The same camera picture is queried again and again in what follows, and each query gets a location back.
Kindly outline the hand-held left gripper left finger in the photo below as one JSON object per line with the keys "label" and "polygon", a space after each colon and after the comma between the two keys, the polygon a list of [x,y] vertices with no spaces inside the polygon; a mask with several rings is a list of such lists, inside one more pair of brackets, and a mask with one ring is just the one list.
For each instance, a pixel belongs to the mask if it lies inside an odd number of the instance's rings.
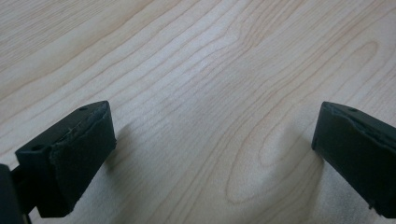
{"label": "hand-held left gripper left finger", "polygon": [[14,172],[24,213],[70,214],[116,147],[110,105],[84,105],[16,151]]}

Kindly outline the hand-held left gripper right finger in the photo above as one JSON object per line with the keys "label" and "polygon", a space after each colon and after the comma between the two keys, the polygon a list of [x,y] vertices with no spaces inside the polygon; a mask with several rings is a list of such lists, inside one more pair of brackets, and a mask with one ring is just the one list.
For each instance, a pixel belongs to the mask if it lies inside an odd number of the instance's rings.
{"label": "hand-held left gripper right finger", "polygon": [[380,216],[396,218],[396,128],[356,108],[321,104],[311,147]]}

